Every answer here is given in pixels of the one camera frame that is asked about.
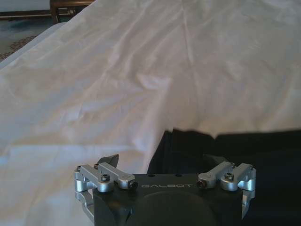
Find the white fabric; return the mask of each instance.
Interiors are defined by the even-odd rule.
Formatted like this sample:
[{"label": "white fabric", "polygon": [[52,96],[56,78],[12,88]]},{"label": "white fabric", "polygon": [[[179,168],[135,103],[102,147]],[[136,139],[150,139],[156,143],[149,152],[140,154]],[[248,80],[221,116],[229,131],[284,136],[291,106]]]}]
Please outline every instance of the white fabric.
[{"label": "white fabric", "polygon": [[46,37],[51,35],[53,32],[55,32],[57,29],[59,29],[65,22],[55,24],[51,27],[49,27],[47,30],[45,30],[43,33],[35,37],[33,40],[28,42],[25,46],[14,52],[12,55],[9,55],[7,58],[2,60],[0,62],[0,69],[5,67],[6,65],[10,64],[12,61],[16,60],[19,56],[21,56],[23,53],[31,49],[32,47],[36,46],[39,42],[43,41]]},{"label": "white fabric", "polygon": [[77,165],[164,130],[301,126],[298,0],[99,0],[0,71],[0,225],[91,225]]}]

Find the white tablecloth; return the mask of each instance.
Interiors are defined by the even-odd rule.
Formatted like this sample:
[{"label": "white tablecloth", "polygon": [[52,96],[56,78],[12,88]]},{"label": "white tablecloth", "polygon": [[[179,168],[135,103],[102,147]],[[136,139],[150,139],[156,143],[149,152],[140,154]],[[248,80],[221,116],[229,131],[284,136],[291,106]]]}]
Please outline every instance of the white tablecloth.
[{"label": "white tablecloth", "polygon": [[300,1],[99,0],[0,70],[0,225],[91,225],[75,167],[166,129],[300,126]]}]

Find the screw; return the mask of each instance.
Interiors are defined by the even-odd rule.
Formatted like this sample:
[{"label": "screw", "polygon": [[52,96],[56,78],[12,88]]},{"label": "screw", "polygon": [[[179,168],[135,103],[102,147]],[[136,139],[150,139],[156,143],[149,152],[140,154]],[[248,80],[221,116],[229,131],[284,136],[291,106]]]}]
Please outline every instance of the screw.
[{"label": "screw", "polygon": [[234,180],[234,174],[233,173],[226,173],[225,178],[228,181],[233,181]]},{"label": "screw", "polygon": [[100,180],[101,181],[109,181],[110,180],[110,175],[108,175],[108,174],[102,174]]},{"label": "screw", "polygon": [[204,180],[198,180],[197,181],[197,187],[200,190],[204,190],[206,188],[206,181],[204,181]]},{"label": "screw", "polygon": [[128,189],[129,189],[129,190],[134,191],[134,190],[137,189],[137,187],[138,187],[138,182],[135,181],[135,180],[132,180],[132,181],[130,181],[130,182],[128,183]]}]

